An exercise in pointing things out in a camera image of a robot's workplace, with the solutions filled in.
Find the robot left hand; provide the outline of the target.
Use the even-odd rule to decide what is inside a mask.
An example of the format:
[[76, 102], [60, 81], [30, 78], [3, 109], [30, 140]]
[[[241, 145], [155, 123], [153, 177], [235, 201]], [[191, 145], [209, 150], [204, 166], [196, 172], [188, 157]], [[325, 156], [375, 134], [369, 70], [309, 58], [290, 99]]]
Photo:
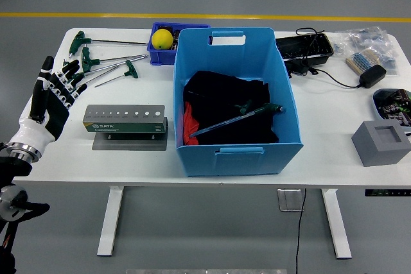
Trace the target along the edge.
[[80, 69], [77, 60], [53, 72], [54, 58], [47, 56], [36, 79], [33, 93], [19, 119], [19, 130], [11, 143], [24, 144], [43, 153], [46, 146], [62, 134], [69, 109], [87, 85], [75, 74]]

